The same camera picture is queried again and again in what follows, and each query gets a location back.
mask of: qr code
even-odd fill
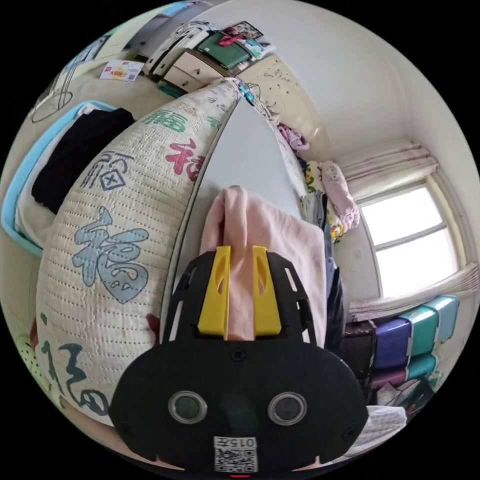
[[[257,451],[255,448],[216,448],[215,470],[217,472],[257,472]]]

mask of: blue basket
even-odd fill
[[[45,132],[43,132],[40,138],[33,144],[30,151],[25,155],[23,161],[18,166],[15,175],[11,179],[5,198],[3,199],[3,205],[1,206],[1,226],[14,242],[17,242],[25,250],[37,257],[42,256],[42,249],[15,230],[15,211],[17,209],[17,201],[25,183],[27,182],[30,172],[33,170],[42,152],[55,136],[75,118],[77,112],[86,104],[95,105],[98,109],[107,112],[112,112],[117,109],[114,106],[107,105],[100,101],[83,101],[74,106],[71,110],[65,113],[65,115],[61,116],[55,123],[50,125]]]

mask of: wooden cabinet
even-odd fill
[[[166,72],[163,79],[186,92],[193,92],[222,77],[221,73],[200,57],[185,51]]]

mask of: pink towel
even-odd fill
[[[252,247],[259,245],[290,261],[310,300],[317,344],[327,326],[323,231],[240,187],[223,189],[208,212],[200,254],[231,246],[229,339],[254,340]]]

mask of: window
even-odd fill
[[[425,184],[365,201],[383,297],[416,292],[458,270],[454,242]]]

